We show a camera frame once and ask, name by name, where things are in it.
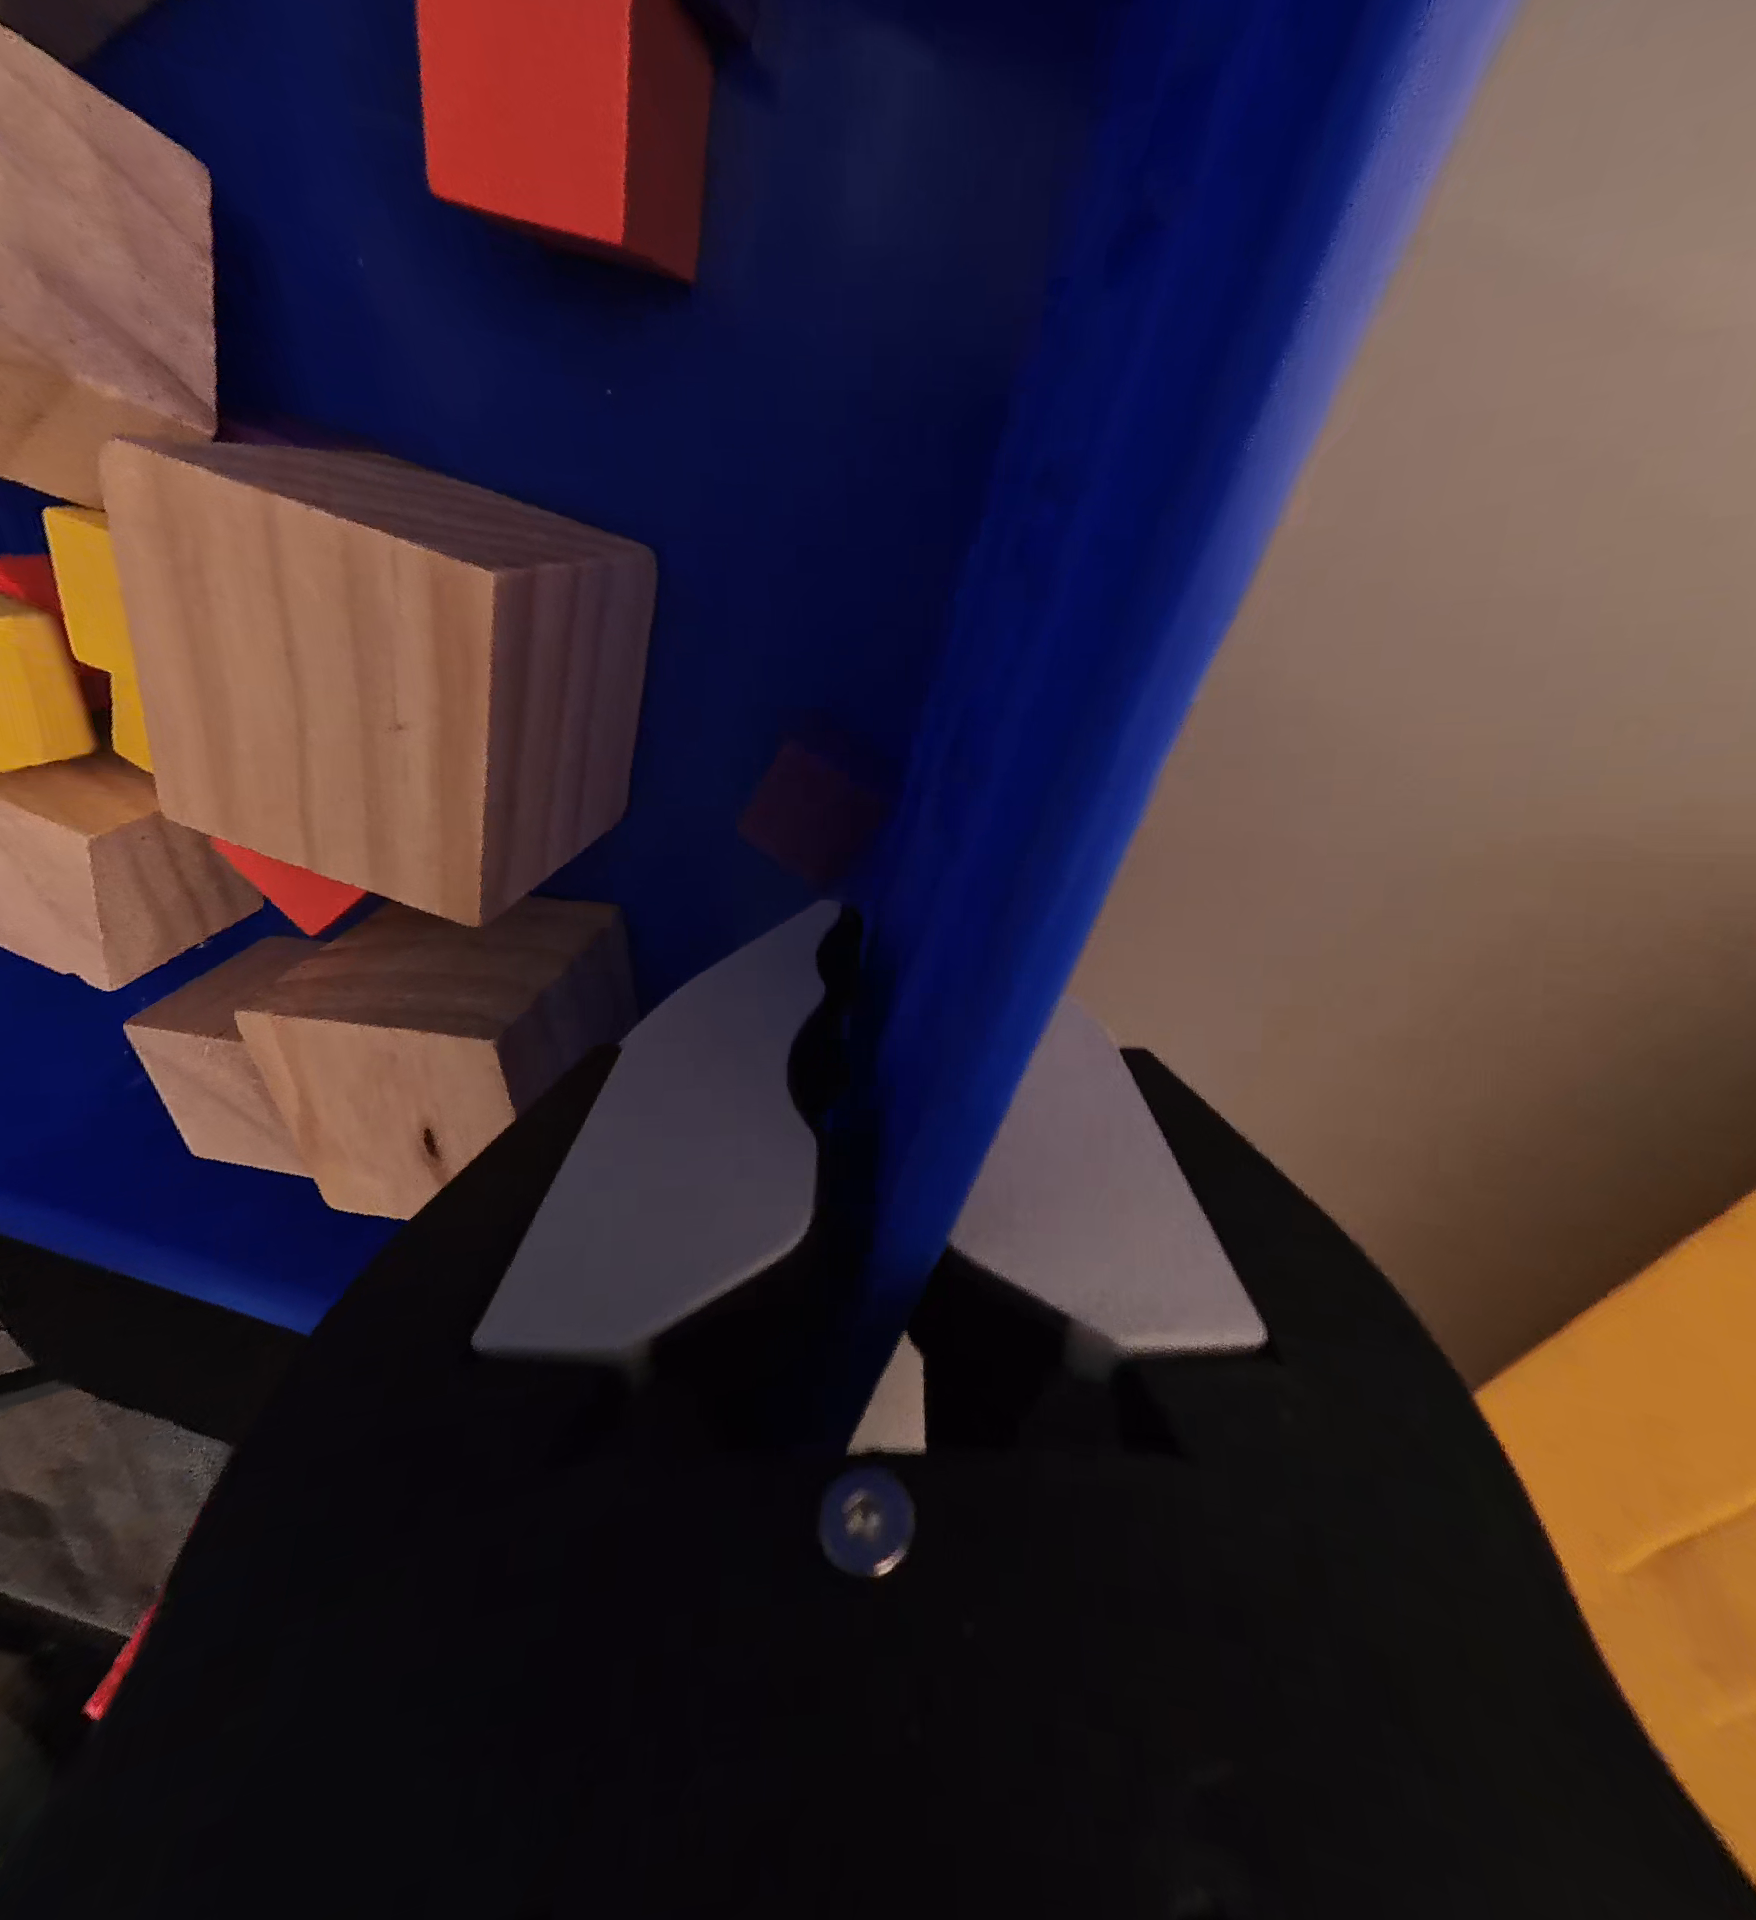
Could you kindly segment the yellow plastic box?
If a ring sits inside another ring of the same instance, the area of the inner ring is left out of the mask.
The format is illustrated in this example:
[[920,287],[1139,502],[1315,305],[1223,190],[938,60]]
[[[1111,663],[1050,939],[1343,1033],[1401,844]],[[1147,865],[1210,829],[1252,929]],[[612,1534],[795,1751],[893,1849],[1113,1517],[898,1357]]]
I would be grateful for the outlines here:
[[1478,1403],[1621,1692],[1756,1884],[1756,1190]]

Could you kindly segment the blue plastic box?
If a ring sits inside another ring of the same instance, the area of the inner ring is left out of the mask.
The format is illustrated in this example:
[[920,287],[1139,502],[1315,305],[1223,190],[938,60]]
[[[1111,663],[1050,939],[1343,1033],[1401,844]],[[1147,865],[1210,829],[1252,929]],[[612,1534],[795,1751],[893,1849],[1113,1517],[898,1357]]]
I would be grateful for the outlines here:
[[78,75],[205,163],[219,386],[654,549],[626,819],[661,998],[793,916],[737,819],[891,784],[837,1111],[855,1421],[1510,5],[750,5],[674,287],[426,181],[412,5],[156,5]]

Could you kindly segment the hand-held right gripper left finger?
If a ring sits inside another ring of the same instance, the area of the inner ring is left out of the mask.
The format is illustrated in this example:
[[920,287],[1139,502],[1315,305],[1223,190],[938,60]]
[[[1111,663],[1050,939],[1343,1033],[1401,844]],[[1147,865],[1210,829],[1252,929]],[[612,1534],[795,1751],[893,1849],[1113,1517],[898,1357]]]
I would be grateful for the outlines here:
[[474,1335],[500,1432],[814,1432],[859,1262],[864,926],[819,901],[636,1026]]

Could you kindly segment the pile of coloured wooden cubes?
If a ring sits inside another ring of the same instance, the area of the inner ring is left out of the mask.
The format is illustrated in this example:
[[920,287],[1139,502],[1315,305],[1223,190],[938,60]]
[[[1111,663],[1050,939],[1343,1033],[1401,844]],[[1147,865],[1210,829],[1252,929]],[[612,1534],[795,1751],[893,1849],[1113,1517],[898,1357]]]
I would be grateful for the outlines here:
[[130,987],[200,1157],[407,1219],[629,1021],[620,913],[537,899],[627,809],[654,553],[362,449],[218,440],[201,163],[0,20],[0,953]]

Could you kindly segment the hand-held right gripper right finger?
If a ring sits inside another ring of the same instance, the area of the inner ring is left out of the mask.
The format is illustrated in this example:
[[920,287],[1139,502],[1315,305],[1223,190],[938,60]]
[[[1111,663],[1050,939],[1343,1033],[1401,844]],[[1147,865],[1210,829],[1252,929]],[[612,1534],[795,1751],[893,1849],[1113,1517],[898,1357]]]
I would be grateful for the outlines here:
[[1269,1329],[1119,1044],[1063,998],[910,1324],[934,1448],[1176,1450],[1153,1363]]

